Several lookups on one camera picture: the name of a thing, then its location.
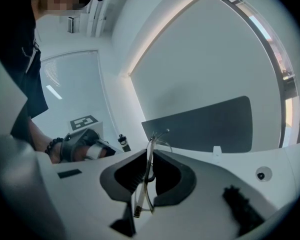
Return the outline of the person's left hand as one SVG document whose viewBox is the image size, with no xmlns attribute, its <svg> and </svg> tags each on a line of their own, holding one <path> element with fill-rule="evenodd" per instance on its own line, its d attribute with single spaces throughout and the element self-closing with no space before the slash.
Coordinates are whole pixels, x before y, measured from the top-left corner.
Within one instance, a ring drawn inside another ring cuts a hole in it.
<svg viewBox="0 0 300 240">
<path fill-rule="evenodd" d="M 73 152 L 73 161 L 74 162 L 81 162 L 85 160 L 85 157 L 87 156 L 87 152 L 89 150 L 89 146 L 78 146 L 74 152 Z"/>
</svg>

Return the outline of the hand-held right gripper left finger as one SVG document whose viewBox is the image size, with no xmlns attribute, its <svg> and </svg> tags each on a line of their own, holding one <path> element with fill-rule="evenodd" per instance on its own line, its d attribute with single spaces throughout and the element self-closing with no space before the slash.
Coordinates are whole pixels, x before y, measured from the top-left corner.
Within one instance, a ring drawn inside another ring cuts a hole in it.
<svg viewBox="0 0 300 240">
<path fill-rule="evenodd" d="M 107 168 L 142 157 L 144 151 L 132 151 L 97 160 L 52 164 L 47 154 L 36 153 L 39 185 L 44 190 L 39 207 L 39 232 L 48 240 L 128 240 L 119 232 L 129 230 L 123 224 L 128 204 L 114 200 L 109 191 L 114 178 L 104 177 Z M 100 180 L 104 177 L 106 185 Z"/>
</svg>

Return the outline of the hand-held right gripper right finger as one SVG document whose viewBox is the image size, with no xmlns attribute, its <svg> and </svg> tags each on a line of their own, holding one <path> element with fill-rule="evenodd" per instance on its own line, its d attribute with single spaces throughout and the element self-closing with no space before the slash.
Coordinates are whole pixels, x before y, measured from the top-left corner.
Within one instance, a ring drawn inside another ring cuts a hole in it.
<svg viewBox="0 0 300 240">
<path fill-rule="evenodd" d="M 234 240 L 277 209 L 228 170 L 179 154 L 153 153 L 152 240 Z"/>
</svg>

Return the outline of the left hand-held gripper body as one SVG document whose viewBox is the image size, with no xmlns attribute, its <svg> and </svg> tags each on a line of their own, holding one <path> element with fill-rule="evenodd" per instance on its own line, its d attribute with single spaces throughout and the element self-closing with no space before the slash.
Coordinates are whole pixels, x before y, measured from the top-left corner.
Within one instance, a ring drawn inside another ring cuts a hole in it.
<svg viewBox="0 0 300 240">
<path fill-rule="evenodd" d="M 75 152 L 86 147 L 85 160 L 97 160 L 116 154 L 115 147 L 104 140 L 103 122 L 92 115 L 71 120 L 69 133 L 61 143 L 60 158 L 62 162 L 74 162 Z"/>
</svg>

